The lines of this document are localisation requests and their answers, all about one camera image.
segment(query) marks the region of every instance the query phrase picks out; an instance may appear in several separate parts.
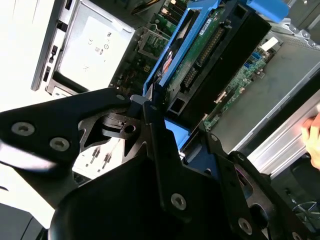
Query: screw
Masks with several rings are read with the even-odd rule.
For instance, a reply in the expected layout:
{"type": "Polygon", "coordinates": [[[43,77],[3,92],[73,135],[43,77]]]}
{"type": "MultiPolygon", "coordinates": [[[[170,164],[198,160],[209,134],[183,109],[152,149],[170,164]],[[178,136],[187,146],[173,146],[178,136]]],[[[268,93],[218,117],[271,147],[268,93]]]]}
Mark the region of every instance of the screw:
{"type": "Polygon", "coordinates": [[[70,143],[63,137],[55,137],[50,141],[50,147],[56,151],[64,152],[69,149],[70,143]]]}
{"type": "Polygon", "coordinates": [[[211,135],[211,138],[212,138],[213,141],[218,141],[218,138],[213,134],[211,135]]]}
{"type": "Polygon", "coordinates": [[[211,169],[210,169],[210,168],[207,168],[206,170],[204,170],[204,173],[211,175],[211,169]]]}
{"type": "Polygon", "coordinates": [[[300,235],[296,232],[293,232],[292,233],[292,237],[294,240],[302,240],[302,238],[300,237],[300,235]]]}
{"type": "Polygon", "coordinates": [[[250,225],[250,223],[245,220],[244,218],[240,217],[238,220],[238,224],[240,226],[240,228],[248,235],[252,234],[252,227],[250,225]]]}
{"type": "Polygon", "coordinates": [[[125,100],[125,97],[122,96],[122,95],[120,95],[120,94],[117,94],[116,97],[117,97],[118,99],[120,99],[120,100],[125,100]]]}
{"type": "Polygon", "coordinates": [[[171,196],[171,203],[173,206],[175,206],[177,209],[183,211],[187,207],[187,202],[185,198],[180,195],[179,193],[174,193],[171,196]]]}
{"type": "Polygon", "coordinates": [[[16,122],[12,125],[11,131],[20,136],[30,136],[35,132],[35,127],[24,121],[16,122]]]}

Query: black metal bracket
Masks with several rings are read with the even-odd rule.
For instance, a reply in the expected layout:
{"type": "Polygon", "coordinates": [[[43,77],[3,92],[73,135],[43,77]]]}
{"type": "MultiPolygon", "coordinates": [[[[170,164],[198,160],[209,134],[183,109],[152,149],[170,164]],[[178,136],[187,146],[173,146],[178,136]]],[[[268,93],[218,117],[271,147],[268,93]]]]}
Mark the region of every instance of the black metal bracket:
{"type": "Polygon", "coordinates": [[[121,166],[60,203],[52,240],[260,240],[262,229],[272,240],[313,239],[252,164],[237,152],[227,155],[216,136],[196,134],[184,149],[192,159],[183,164],[162,113],[146,99],[106,88],[3,112],[0,122],[0,161],[43,177],[61,179],[81,151],[125,139],[121,166]]]}

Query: finger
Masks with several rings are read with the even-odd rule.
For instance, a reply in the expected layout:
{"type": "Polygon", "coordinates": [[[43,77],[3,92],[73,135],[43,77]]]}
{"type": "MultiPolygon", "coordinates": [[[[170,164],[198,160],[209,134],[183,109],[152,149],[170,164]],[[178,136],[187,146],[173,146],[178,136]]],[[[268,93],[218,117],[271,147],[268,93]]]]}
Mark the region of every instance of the finger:
{"type": "Polygon", "coordinates": [[[313,119],[309,118],[302,124],[301,132],[302,132],[302,139],[304,142],[306,142],[310,137],[310,127],[313,121],[314,121],[313,119]]]}
{"type": "Polygon", "coordinates": [[[318,114],[313,120],[310,127],[310,137],[311,140],[318,140],[319,138],[319,129],[320,129],[320,114],[318,114]]]}

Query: gray metal surface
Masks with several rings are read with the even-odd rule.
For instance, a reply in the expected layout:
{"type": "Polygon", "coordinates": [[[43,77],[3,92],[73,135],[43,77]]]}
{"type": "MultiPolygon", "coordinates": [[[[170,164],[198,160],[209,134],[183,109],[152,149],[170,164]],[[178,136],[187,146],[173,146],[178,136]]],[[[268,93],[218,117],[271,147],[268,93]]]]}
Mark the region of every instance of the gray metal surface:
{"type": "Polygon", "coordinates": [[[274,178],[306,153],[301,126],[318,114],[319,103],[320,90],[248,156],[261,173],[274,178]]]}
{"type": "Polygon", "coordinates": [[[88,0],[68,29],[57,71],[91,91],[108,87],[135,29],[88,0]]]}
{"type": "Polygon", "coordinates": [[[211,131],[227,153],[248,142],[316,70],[320,51],[298,43],[282,44],[264,68],[265,77],[250,84],[211,131]]]}

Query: hand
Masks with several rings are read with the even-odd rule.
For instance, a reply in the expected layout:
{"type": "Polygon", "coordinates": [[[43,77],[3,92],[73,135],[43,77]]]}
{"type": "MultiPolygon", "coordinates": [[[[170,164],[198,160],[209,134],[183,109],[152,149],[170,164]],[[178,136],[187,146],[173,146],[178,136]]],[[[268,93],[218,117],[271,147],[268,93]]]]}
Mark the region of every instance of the hand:
{"type": "Polygon", "coordinates": [[[309,118],[302,125],[302,140],[306,150],[311,155],[311,164],[320,170],[320,113],[315,118],[309,118]]]}

